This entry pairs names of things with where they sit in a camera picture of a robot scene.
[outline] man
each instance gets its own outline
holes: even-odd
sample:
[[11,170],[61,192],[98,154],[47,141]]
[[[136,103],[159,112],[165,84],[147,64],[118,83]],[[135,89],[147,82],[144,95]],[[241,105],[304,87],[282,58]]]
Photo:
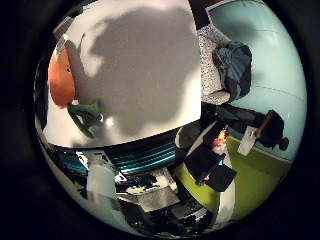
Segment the man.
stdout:
[[283,137],[284,122],[277,112],[269,110],[267,114],[262,114],[253,110],[234,107],[230,104],[223,104],[221,108],[232,113],[237,119],[224,118],[227,124],[240,133],[245,133],[247,126],[258,128],[255,137],[258,142],[267,148],[272,148],[278,144],[279,149],[285,151],[289,145],[289,139]]

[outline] white paper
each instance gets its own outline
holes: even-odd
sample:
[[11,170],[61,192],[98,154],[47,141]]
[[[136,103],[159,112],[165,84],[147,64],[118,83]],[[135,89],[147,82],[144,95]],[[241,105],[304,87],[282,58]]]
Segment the white paper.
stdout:
[[238,153],[247,156],[250,152],[251,148],[253,147],[256,137],[254,135],[254,132],[257,130],[257,128],[248,126],[246,129],[246,132],[244,133],[244,136],[240,142]]
[[105,166],[90,166],[87,178],[87,191],[117,199],[114,177],[112,170]]

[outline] chair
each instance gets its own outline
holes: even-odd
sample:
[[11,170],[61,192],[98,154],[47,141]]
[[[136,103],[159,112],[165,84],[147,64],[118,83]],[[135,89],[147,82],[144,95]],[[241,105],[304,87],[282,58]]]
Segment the chair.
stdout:
[[227,102],[230,94],[220,82],[220,74],[213,63],[212,53],[226,46],[231,40],[212,24],[198,30],[201,62],[201,101],[221,105]]

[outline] green carpet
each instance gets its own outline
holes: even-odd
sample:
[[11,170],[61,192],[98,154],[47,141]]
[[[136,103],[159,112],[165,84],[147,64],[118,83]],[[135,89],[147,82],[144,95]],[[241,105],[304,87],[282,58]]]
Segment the green carpet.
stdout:
[[218,193],[207,185],[195,184],[194,178],[187,170],[184,163],[173,170],[174,176],[178,177],[189,193],[206,209],[215,213],[219,209]]
[[259,151],[255,147],[248,156],[237,152],[240,142],[228,138],[227,147],[235,177],[235,206],[231,220],[239,220],[257,207],[272,193],[291,164]]

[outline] desk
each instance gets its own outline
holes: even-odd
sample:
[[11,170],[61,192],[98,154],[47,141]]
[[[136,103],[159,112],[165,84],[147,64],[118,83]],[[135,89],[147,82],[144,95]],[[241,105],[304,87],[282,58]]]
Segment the desk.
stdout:
[[76,100],[100,98],[104,122],[89,139],[49,95],[49,143],[110,146],[200,118],[199,45],[187,0],[98,1],[73,20],[66,35]]

